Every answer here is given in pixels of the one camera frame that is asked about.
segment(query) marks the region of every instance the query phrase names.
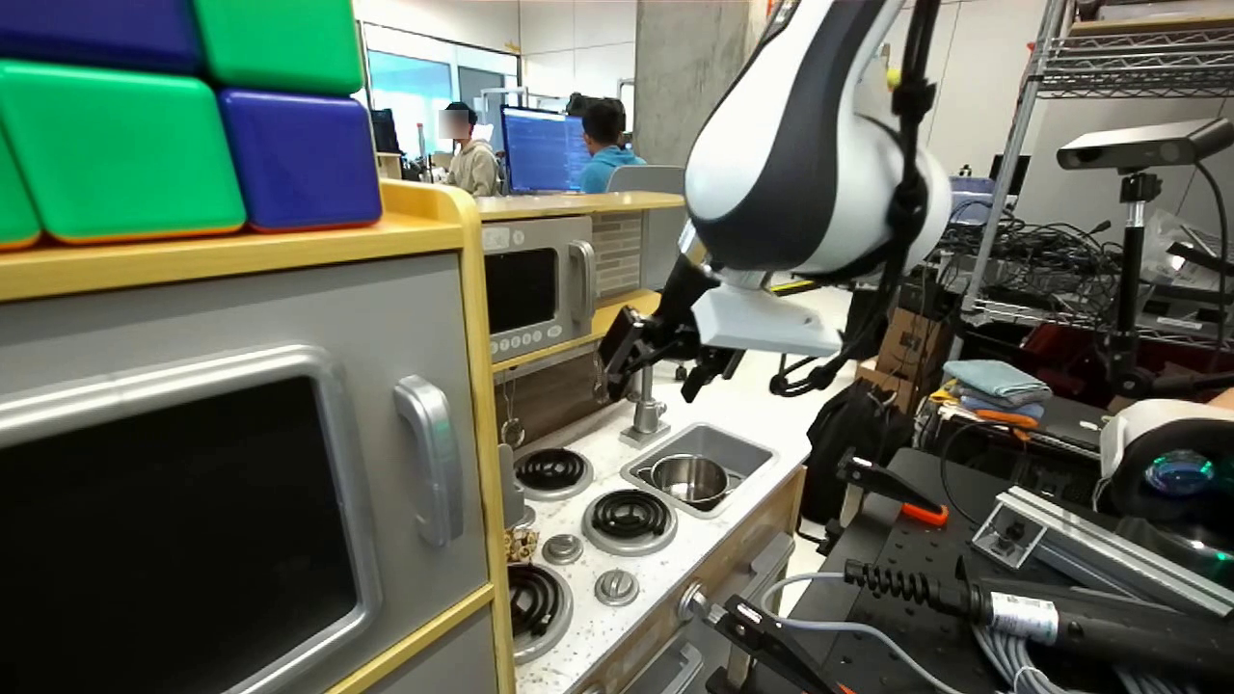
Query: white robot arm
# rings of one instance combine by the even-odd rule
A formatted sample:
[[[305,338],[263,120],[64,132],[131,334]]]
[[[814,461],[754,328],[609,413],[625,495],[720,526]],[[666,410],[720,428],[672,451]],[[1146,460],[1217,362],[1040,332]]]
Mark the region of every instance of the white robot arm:
[[[839,351],[833,362],[847,362],[847,344],[761,283],[798,275],[833,285],[883,269],[889,302],[901,269],[929,253],[948,217],[948,179],[918,149],[918,122],[933,103],[927,54],[938,0],[914,6],[893,91],[897,132],[855,111],[897,6],[901,0],[779,0],[693,139],[690,224],[659,314],[617,315],[601,344],[612,395],[655,357],[697,357],[697,383],[727,373],[740,351]]]

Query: oven door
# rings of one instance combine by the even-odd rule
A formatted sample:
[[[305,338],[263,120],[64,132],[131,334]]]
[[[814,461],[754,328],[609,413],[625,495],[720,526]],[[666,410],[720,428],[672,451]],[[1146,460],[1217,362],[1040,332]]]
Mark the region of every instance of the oven door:
[[[592,248],[585,220],[484,229],[493,357],[517,357],[591,332]]]
[[[481,595],[459,289],[430,253],[0,306],[0,689],[331,689]]]
[[[383,604],[365,528],[338,377],[311,346],[2,397],[0,685],[298,679]]]

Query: shelf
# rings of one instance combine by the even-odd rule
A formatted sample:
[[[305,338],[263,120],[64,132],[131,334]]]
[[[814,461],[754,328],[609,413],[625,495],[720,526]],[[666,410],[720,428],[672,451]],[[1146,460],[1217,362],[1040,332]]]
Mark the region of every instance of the shelf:
[[[369,229],[10,249],[0,253],[0,302],[445,253],[463,249],[479,229],[470,197],[446,190],[385,186],[383,204],[385,217]]]
[[[1081,28],[1045,63],[1045,100],[1222,100],[1234,91],[1234,21]]]
[[[481,197],[479,217],[493,220],[545,220],[545,217],[637,217],[681,209],[672,194],[563,194],[563,197]]]

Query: window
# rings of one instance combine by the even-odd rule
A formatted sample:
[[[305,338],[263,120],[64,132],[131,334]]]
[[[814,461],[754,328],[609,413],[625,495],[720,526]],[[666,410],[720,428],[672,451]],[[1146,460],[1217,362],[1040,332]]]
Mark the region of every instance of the window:
[[[369,100],[392,111],[392,132],[405,157],[450,149],[445,107],[454,100],[450,64],[405,54],[365,54]]]
[[[450,149],[446,120],[439,117],[450,100],[473,103],[481,111],[479,139],[493,139],[493,117],[484,103],[479,103],[479,95],[484,89],[517,85],[513,54],[459,46],[396,28],[357,28],[365,46],[365,91],[357,91],[357,100],[392,111],[392,132],[405,157]]]

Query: desk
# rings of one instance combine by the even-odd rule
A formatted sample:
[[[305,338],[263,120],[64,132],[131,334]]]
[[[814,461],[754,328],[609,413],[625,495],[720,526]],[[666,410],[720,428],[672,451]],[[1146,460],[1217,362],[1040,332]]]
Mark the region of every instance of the desk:
[[[973,528],[995,508],[995,495],[1005,486],[992,476],[966,465],[942,465],[933,455],[897,451],[889,469],[922,486],[927,495],[945,497],[945,481],[952,488],[952,526],[945,533],[927,533],[909,526],[893,526],[893,506],[887,497],[868,497],[864,513],[837,541],[829,567],[880,563],[897,572],[945,573],[957,555],[964,563],[988,567],[984,555],[966,553]],[[864,622],[897,640],[922,668],[945,679],[957,689],[1000,689],[1000,673],[984,662],[975,635],[966,625],[942,618],[933,608],[914,608],[907,601],[880,601],[851,587],[814,581],[793,604],[798,622]],[[907,671],[883,643],[864,635],[814,635],[798,632],[805,653],[814,653],[824,671],[844,679],[860,694],[889,694],[889,689],[922,689],[927,681]],[[766,671],[754,668],[754,694],[793,694],[785,681],[770,681]]]

